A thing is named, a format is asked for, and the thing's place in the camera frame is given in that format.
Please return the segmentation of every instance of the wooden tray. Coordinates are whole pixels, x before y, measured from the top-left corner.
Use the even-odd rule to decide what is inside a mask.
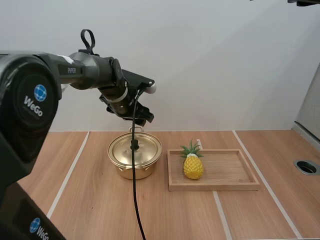
[[[200,179],[185,176],[182,150],[168,150],[169,191],[254,191],[260,184],[239,149],[200,150]]]

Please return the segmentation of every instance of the blue globe logo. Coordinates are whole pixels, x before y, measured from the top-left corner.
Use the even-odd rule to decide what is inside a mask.
[[[40,218],[37,217],[33,219],[33,221],[30,224],[30,233],[33,234],[35,231],[37,231],[39,226],[40,226]]]
[[[45,86],[38,84],[34,89],[34,96],[38,102],[43,102],[47,97],[47,90]]]

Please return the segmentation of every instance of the yellow pineapple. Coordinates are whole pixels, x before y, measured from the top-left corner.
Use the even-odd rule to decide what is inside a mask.
[[[203,157],[198,153],[200,150],[198,143],[192,144],[192,139],[190,142],[190,148],[186,146],[181,146],[183,148],[182,157],[185,158],[183,164],[184,174],[190,179],[199,179],[204,173],[204,167],[199,157]]]

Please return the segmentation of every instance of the robotic arm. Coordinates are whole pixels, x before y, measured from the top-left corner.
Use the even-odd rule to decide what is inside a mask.
[[[90,34],[91,45],[85,32]],[[137,96],[156,90],[154,80],[121,69],[113,57],[94,54],[95,38],[90,30],[82,30],[81,39],[86,49],[70,56],[0,51],[1,239],[3,233],[3,239],[33,239],[27,229],[30,221],[19,220],[26,211],[29,215],[33,211],[32,218],[33,215],[41,218],[52,232],[52,239],[64,239],[16,183],[31,172],[36,162],[62,97],[61,84],[79,90],[97,88],[106,110],[124,120],[133,119]],[[144,126],[153,119],[149,109],[137,102],[135,123]]]

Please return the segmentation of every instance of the white wall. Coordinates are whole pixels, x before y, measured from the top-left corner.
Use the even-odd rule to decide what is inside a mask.
[[[148,130],[289,129],[320,62],[320,6],[286,0],[10,0],[0,48],[95,52],[156,80]],[[67,88],[52,131],[124,130],[96,89]]]

